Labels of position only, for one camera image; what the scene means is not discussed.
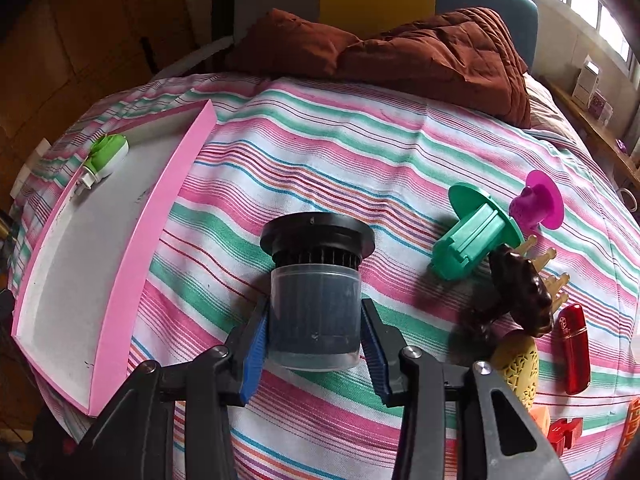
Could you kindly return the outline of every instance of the blue gripper pad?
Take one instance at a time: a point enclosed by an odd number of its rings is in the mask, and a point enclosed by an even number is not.
[[[263,316],[255,331],[254,339],[251,341],[251,348],[244,360],[242,370],[242,388],[240,388],[240,399],[243,404],[249,402],[260,383],[262,366],[267,357],[267,316]]]
[[[389,369],[386,359],[378,338],[373,332],[373,327],[369,317],[365,313],[364,307],[361,309],[360,321],[360,341],[362,350],[367,361],[367,368],[371,377],[373,391],[380,397],[383,403],[386,403],[391,395],[389,387]]]

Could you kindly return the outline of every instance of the brown plastic piece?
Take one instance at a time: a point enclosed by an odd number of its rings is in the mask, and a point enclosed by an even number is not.
[[[546,290],[534,263],[503,244],[489,254],[489,266],[500,301],[487,312],[491,314],[487,321],[494,322],[510,312],[530,336],[551,332],[554,298]]]

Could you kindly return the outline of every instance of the striped bedsheet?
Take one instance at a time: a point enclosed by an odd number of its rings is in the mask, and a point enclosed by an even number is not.
[[[22,226],[10,285],[20,277],[57,197],[92,140],[148,114],[210,99],[218,125],[191,168],[149,269],[129,370],[153,358],[173,364],[224,341],[268,292],[270,258],[258,246],[270,219],[332,211],[371,225],[376,251],[364,261],[363,293],[410,344],[440,360],[464,345],[450,336],[460,308],[488,298],[488,267],[443,283],[428,273],[434,242],[455,222],[447,189],[471,182],[503,206],[533,169],[558,183],[561,229],[539,247],[558,249],[546,270],[571,274],[572,301],[585,307],[591,386],[562,390],[558,340],[538,340],[536,403],[552,420],[581,416],[584,433],[562,460],[576,480],[603,478],[640,393],[630,353],[638,313],[640,232],[591,157],[552,133],[523,132],[452,105],[357,84],[235,74],[147,84],[111,96],[49,150],[17,201]],[[497,324],[505,333],[509,319]],[[90,421],[40,383],[47,404],[75,438]],[[269,363],[247,408],[231,410],[240,478],[386,479],[401,410],[373,393],[367,367],[291,372]],[[447,412],[447,477],[454,477],[454,413]],[[175,478],[184,477],[184,406],[175,415]]]

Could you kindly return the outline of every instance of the purple object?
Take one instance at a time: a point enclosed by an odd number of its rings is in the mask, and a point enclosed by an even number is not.
[[[558,186],[542,171],[531,171],[526,187],[509,205],[509,216],[523,232],[532,231],[538,224],[558,229],[564,221],[564,202]]]

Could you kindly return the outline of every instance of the red toy block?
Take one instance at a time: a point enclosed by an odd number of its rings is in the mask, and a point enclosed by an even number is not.
[[[546,436],[558,456],[562,456],[565,449],[571,449],[582,435],[582,418],[573,418],[571,422],[566,418],[559,418],[549,427]]]

